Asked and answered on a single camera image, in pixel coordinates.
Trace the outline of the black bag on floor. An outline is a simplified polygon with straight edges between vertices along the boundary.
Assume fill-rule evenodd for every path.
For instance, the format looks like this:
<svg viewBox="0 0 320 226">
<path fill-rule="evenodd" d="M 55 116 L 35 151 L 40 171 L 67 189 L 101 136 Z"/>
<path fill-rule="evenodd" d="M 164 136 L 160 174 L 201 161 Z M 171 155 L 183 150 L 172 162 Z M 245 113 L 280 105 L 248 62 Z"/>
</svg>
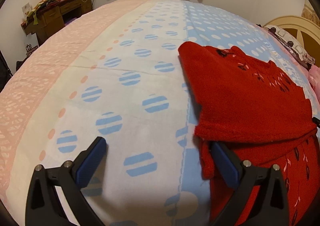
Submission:
<svg viewBox="0 0 320 226">
<path fill-rule="evenodd" d="M 7 82 L 12 78 L 13 74 L 2 54 L 0 52 L 0 91 L 2 91 Z"/>
</svg>

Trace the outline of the white black patterned pillow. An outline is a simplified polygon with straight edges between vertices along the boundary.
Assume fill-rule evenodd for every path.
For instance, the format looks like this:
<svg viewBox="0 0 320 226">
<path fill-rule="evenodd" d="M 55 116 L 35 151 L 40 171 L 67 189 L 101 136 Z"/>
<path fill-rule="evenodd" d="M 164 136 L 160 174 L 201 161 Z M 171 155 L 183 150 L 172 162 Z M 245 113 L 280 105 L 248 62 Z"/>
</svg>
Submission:
<svg viewBox="0 0 320 226">
<path fill-rule="evenodd" d="M 280 44 L 287 50 L 287 52 L 304 68 L 308 69 L 315 64 L 316 59 L 309 55 L 302 47 L 299 41 L 286 30 L 275 26 L 264 26 L 272 36 L 274 36 Z"/>
</svg>

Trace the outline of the red knit sweater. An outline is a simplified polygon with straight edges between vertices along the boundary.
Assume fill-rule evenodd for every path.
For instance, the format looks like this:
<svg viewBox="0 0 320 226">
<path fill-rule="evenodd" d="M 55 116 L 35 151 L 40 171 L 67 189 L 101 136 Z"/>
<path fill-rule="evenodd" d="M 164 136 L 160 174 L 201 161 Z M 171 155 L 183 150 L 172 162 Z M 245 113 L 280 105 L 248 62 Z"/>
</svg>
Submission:
<svg viewBox="0 0 320 226">
<path fill-rule="evenodd" d="M 218 49 L 185 42 L 181 65 L 201 107 L 194 134 L 202 175 L 210 181 L 210 219 L 233 194 L 209 153 L 222 142 L 254 166 L 280 166 L 289 203 L 289 225 L 305 215 L 319 190 L 319 142 L 311 102 L 272 61 L 240 48 Z"/>
</svg>

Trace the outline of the blue pink polka-dot bedspread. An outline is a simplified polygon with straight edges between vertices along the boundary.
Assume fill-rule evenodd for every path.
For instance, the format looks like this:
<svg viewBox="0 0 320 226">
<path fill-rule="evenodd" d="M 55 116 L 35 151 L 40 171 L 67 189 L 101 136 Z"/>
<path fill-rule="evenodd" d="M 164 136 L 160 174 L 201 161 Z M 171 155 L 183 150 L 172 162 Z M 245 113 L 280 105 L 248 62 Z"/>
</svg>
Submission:
<svg viewBox="0 0 320 226">
<path fill-rule="evenodd" d="M 34 168 L 73 160 L 98 136 L 108 154 L 83 193 L 106 225 L 208 224 L 185 41 L 275 62 L 319 115 L 307 75 L 242 17 L 180 0 L 101 6 L 51 36 L 1 92 L 1 200 L 19 225 Z"/>
</svg>

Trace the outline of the cream star headboard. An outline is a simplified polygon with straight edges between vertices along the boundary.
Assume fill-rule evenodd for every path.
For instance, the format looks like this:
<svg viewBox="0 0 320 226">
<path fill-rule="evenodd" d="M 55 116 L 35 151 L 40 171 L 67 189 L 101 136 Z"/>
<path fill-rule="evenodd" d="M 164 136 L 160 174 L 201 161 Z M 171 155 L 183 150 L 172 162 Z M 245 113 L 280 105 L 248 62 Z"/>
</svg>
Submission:
<svg viewBox="0 0 320 226">
<path fill-rule="evenodd" d="M 272 19 L 265 25 L 275 25 L 289 30 L 311 56 L 319 58 L 319 26 L 312 21 L 289 15 Z"/>
</svg>

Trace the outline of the white box beside desk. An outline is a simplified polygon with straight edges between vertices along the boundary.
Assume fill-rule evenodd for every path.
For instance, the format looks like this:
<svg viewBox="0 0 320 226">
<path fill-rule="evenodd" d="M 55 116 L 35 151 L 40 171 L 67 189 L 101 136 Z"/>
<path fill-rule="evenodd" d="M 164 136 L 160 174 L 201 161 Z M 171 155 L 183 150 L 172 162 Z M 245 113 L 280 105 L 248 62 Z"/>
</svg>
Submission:
<svg viewBox="0 0 320 226">
<path fill-rule="evenodd" d="M 26 56 L 29 57 L 38 47 L 39 43 L 36 34 L 28 34 L 24 40 Z"/>
</svg>

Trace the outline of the beige curtain by headboard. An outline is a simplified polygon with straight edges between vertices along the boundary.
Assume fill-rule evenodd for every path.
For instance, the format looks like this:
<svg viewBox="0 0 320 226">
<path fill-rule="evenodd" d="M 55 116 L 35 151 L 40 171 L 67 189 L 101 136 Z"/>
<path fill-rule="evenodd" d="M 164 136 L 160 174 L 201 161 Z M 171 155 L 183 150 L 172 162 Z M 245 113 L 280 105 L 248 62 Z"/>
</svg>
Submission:
<svg viewBox="0 0 320 226">
<path fill-rule="evenodd" d="M 320 20 L 309 0 L 305 0 L 301 16 L 320 26 Z"/>
</svg>

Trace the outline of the pink quilt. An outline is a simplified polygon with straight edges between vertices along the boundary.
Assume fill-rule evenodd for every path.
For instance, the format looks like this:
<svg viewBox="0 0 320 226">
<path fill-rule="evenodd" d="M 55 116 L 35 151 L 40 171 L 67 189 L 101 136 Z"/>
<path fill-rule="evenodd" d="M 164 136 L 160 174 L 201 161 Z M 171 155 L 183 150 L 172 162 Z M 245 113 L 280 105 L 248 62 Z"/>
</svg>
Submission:
<svg viewBox="0 0 320 226">
<path fill-rule="evenodd" d="M 319 67 L 312 65 L 308 72 L 308 80 L 315 93 L 319 93 L 320 71 Z"/>
</svg>

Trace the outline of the dark wooden desk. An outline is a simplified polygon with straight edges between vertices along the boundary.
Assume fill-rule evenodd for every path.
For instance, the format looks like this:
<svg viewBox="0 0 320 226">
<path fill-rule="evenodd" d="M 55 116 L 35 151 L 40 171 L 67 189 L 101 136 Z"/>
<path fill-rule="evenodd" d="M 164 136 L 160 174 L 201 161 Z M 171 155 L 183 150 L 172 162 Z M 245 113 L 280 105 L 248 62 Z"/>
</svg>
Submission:
<svg viewBox="0 0 320 226">
<path fill-rule="evenodd" d="M 26 35 L 35 34 L 39 45 L 69 22 L 93 10 L 94 0 L 62 0 L 45 3 L 21 24 Z"/>
</svg>

